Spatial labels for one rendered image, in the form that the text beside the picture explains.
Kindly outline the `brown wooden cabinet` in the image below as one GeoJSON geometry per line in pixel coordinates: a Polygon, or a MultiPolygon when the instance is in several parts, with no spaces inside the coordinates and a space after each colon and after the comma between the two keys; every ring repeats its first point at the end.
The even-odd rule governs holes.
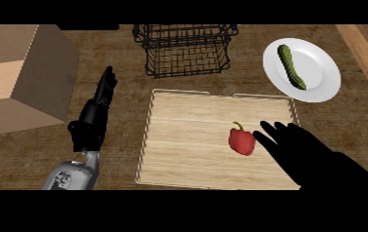
{"type": "Polygon", "coordinates": [[[78,60],[54,24],[0,24],[0,134],[66,122],[78,60]]]}

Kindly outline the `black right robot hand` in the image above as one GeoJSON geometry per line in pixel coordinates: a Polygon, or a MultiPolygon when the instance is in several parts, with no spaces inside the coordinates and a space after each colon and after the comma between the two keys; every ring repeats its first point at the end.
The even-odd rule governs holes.
{"type": "Polygon", "coordinates": [[[253,137],[303,191],[368,191],[368,171],[297,125],[260,122],[253,137]]]}

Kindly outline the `green cucumber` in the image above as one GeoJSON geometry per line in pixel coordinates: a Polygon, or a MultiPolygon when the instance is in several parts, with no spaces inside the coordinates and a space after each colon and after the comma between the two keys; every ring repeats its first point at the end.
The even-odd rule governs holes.
{"type": "Polygon", "coordinates": [[[304,81],[301,80],[300,76],[295,73],[295,69],[294,69],[294,66],[292,66],[291,51],[290,51],[288,47],[284,44],[281,44],[276,47],[276,55],[278,55],[278,58],[279,58],[279,61],[281,61],[281,65],[282,65],[282,68],[284,68],[284,71],[285,71],[285,76],[287,76],[287,79],[288,79],[288,82],[290,82],[291,86],[295,89],[304,91],[306,90],[306,84],[304,84],[304,81]]]}

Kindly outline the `pale wooden tray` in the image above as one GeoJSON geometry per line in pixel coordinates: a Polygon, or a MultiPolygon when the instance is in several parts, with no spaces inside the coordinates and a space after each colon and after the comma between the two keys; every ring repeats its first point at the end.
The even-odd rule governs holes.
{"type": "Polygon", "coordinates": [[[229,130],[297,123],[290,97],[154,89],[136,170],[139,184],[226,190],[294,190],[262,146],[251,155],[228,146],[229,130]]]}

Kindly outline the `white plate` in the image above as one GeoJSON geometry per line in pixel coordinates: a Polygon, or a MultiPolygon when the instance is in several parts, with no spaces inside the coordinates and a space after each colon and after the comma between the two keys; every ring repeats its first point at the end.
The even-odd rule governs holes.
{"type": "Polygon", "coordinates": [[[263,70],[275,87],[304,102],[323,102],[338,92],[340,73],[328,53],[310,42],[295,38],[273,40],[263,50],[263,70]],[[276,47],[285,45],[291,53],[292,67],[306,89],[298,90],[287,79],[287,73],[276,54],[276,47]]]}

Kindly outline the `red bell pepper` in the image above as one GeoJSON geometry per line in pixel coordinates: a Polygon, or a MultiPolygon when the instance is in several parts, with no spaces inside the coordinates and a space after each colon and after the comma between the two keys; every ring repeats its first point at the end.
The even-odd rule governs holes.
{"type": "Polygon", "coordinates": [[[235,122],[235,125],[238,128],[229,129],[228,146],[238,154],[250,156],[256,147],[256,139],[238,122],[235,122]]]}

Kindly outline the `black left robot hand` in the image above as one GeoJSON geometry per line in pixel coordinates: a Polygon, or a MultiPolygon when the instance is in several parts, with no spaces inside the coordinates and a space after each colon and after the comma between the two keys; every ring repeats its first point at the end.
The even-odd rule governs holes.
{"type": "Polygon", "coordinates": [[[97,151],[100,149],[116,83],[111,67],[107,66],[97,83],[94,97],[86,101],[79,119],[67,125],[75,152],[97,151]]]}

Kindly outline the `pale wooden board edge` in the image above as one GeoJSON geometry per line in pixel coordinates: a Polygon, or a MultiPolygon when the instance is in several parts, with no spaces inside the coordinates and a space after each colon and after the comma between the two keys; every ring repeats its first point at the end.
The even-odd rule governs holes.
{"type": "Polygon", "coordinates": [[[357,65],[368,76],[368,39],[356,24],[337,24],[337,32],[351,51],[357,65]]]}

